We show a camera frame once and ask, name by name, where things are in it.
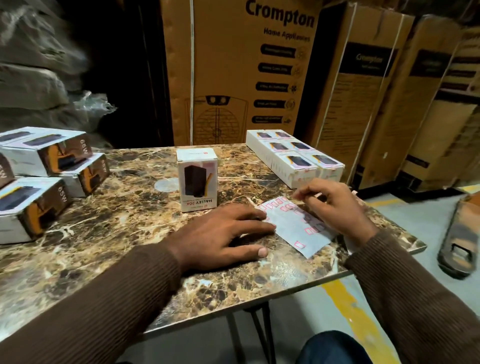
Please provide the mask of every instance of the brown marble surface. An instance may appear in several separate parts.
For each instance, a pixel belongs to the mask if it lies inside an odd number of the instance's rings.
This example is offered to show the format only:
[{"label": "brown marble surface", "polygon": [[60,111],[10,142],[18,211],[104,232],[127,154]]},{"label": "brown marble surface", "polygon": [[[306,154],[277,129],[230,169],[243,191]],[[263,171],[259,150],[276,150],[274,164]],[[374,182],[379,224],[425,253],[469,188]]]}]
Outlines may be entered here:
[{"label": "brown marble surface", "polygon": [[[244,144],[214,146],[219,157],[219,204],[258,205],[292,193]],[[108,152],[112,175],[85,199],[77,199],[34,243],[0,245],[0,340],[68,296],[137,244],[160,241],[195,215],[180,212],[179,194],[160,192],[157,181],[177,176],[175,148]],[[379,226],[392,229],[410,252],[425,244],[368,208]],[[300,291],[348,274],[348,253],[337,241],[312,259],[278,235],[260,240],[267,259],[185,278],[148,331],[206,314],[223,314]]]}]

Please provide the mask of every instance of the white paper sheet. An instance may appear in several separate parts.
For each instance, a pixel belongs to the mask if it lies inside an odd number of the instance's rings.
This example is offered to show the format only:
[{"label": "white paper sheet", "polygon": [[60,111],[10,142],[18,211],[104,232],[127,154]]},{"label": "white paper sheet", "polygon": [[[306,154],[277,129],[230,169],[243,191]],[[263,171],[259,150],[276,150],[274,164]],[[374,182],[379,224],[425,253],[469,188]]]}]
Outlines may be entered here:
[{"label": "white paper sheet", "polygon": [[267,213],[266,221],[276,225],[276,233],[307,259],[337,235],[323,221],[284,197],[264,202],[257,208]]}]

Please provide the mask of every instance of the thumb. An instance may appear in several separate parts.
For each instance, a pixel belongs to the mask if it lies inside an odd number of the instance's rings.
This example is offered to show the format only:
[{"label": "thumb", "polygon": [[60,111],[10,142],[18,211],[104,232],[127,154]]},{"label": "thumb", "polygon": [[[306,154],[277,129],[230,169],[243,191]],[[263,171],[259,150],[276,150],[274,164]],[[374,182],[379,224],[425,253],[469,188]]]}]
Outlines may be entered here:
[{"label": "thumb", "polygon": [[265,258],[267,255],[268,249],[263,245],[240,245],[223,249],[222,260],[224,265],[228,266],[237,262]]},{"label": "thumb", "polygon": [[308,196],[305,198],[305,203],[309,208],[311,208],[315,214],[322,220],[328,219],[328,216],[332,213],[334,209],[329,204],[320,201],[316,197]]}]

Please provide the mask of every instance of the ribbed sweater sleeve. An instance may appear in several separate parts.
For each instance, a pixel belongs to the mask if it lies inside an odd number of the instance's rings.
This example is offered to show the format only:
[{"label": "ribbed sweater sleeve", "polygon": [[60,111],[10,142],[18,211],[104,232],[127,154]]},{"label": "ribbed sweater sleeve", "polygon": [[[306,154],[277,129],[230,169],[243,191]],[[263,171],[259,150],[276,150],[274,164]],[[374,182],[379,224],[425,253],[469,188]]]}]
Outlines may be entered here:
[{"label": "ribbed sweater sleeve", "polygon": [[120,261],[0,343],[9,364],[114,363],[180,284],[180,267],[159,244]]},{"label": "ribbed sweater sleeve", "polygon": [[388,231],[347,261],[403,363],[480,363],[480,323]]}]

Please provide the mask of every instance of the concrete floor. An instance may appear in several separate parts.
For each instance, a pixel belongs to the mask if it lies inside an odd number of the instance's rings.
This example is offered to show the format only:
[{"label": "concrete floor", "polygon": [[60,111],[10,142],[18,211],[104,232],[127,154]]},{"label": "concrete floor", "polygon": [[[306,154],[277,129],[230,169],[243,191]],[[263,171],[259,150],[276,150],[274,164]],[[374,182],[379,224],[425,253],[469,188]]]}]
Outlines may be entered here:
[{"label": "concrete floor", "polygon": [[[468,187],[473,192],[480,187]],[[415,258],[444,286],[480,315],[480,272],[456,280],[438,267],[436,255],[461,196],[406,203],[391,194],[367,200],[389,219],[423,240],[428,248]],[[306,340],[325,330],[340,330],[355,337],[372,361],[398,363],[395,349],[373,316],[354,276],[314,287],[270,302],[277,362],[294,363]],[[250,315],[235,314],[240,340],[249,364],[266,363]],[[190,328],[131,346],[119,361],[154,363],[235,363],[227,320],[213,319]]]}]

